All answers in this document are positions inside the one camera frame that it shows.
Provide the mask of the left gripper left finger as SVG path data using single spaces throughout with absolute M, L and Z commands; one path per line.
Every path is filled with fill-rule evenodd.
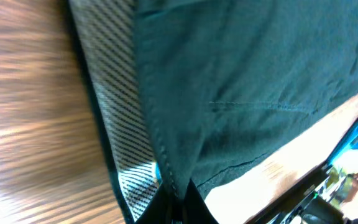
M 165 187 L 161 185 L 135 224 L 172 224 L 172 213 L 172 198 Z

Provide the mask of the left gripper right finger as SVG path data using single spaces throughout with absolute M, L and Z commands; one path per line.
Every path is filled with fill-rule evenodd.
M 218 224 L 192 180 L 187 186 L 182 208 L 184 224 Z

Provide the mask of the black shorts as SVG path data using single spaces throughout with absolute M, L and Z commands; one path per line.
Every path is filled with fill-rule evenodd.
M 358 93 L 358 1 L 69 1 L 114 194 L 172 223 Z

